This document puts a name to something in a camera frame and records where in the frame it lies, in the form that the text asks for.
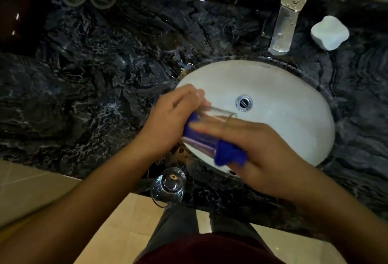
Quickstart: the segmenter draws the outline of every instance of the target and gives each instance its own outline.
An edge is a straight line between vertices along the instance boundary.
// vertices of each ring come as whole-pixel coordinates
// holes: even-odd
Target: sink
[[[333,146],[334,121],[328,103],[317,90],[282,68],[248,60],[219,61],[191,72],[178,87],[188,83],[205,90],[212,106],[234,112],[239,119],[270,125],[313,166]],[[186,146],[211,167],[234,174]]]

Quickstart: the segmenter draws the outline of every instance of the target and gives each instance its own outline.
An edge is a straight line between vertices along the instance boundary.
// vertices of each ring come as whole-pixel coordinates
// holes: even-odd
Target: clear glass cup
[[[230,118],[237,118],[237,114],[215,107],[200,107],[187,120],[181,140],[214,159],[219,139],[195,132],[188,126],[188,123],[198,121],[220,121],[226,123]]]
[[[185,173],[170,167],[162,172],[151,185],[151,198],[161,208],[169,208],[182,201],[186,184]]]

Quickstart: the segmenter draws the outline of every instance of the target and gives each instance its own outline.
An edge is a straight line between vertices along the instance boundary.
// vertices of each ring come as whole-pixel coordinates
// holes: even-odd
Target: pants
[[[253,237],[273,255],[261,236],[259,236],[249,223],[239,222],[234,219],[210,213],[210,226],[212,232],[229,232],[241,236]],[[175,242],[178,237],[194,234],[199,234],[197,213],[195,209],[186,208],[180,205],[165,209],[147,246],[135,259],[134,263],[145,254],[156,250],[158,247]]]

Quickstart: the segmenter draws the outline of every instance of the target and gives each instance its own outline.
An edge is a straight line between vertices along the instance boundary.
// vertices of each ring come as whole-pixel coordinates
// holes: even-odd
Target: marble countertop
[[[86,178],[134,138],[182,72],[219,60],[267,61],[322,93],[336,140],[319,168],[388,221],[387,3],[309,0],[290,52],[274,57],[267,49],[279,2],[117,0],[97,10],[90,2],[74,8],[52,0],[36,57],[0,54],[0,157]],[[327,14],[350,30],[331,52],[310,38]],[[154,164],[145,180],[167,162]],[[187,206],[323,238],[291,203],[198,160],[185,171]]]

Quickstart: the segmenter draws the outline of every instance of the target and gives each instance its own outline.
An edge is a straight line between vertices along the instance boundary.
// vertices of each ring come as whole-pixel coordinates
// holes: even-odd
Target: chrome faucet
[[[274,34],[268,51],[273,55],[285,55],[289,50],[294,36],[295,25],[299,12],[307,0],[281,0]]]

